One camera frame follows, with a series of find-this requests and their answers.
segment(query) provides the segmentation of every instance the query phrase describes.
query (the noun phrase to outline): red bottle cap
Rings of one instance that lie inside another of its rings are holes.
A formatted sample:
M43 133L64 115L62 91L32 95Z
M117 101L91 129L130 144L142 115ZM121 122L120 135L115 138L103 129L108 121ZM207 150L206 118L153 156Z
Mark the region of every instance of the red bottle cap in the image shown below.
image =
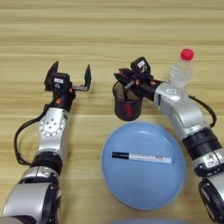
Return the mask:
M184 49L181 52L181 59L182 60L191 60L193 58L194 52L191 49Z

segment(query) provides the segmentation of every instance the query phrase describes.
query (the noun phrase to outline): black marker cap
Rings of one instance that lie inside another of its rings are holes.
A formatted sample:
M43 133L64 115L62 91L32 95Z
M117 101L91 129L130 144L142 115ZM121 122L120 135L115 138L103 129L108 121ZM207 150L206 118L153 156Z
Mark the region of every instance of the black marker cap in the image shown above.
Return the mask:
M112 158L129 159L130 158L130 154L129 153L126 153L126 152L113 151L112 152Z

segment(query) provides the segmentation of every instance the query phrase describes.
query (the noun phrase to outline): silver arm segment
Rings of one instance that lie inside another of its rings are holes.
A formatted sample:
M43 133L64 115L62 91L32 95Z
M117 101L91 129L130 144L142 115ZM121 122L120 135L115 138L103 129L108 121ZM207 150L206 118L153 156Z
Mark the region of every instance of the silver arm segment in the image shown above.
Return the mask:
M52 151L60 156L62 161L67 157L67 121L69 114L62 108L49 108L39 123L41 136L38 153Z
M199 107L189 99L184 89L163 82L155 92L154 104L168 116L180 140L209 128Z

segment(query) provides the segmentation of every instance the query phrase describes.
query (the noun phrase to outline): screw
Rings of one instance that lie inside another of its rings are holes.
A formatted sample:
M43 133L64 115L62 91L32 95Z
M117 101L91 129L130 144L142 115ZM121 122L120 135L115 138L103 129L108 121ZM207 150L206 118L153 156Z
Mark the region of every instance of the screw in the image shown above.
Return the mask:
M54 85L56 88L60 88L60 84L59 83L55 83Z

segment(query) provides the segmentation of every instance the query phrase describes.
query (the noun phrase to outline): blue plate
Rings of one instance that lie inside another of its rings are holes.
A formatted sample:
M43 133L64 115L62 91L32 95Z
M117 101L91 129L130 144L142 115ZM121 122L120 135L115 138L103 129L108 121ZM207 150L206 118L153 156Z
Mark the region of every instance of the blue plate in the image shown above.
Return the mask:
M171 164L112 158L112 151L171 157ZM163 128L132 122L114 131L103 146L101 172L109 190L129 207L152 210L179 194L186 177L181 148Z

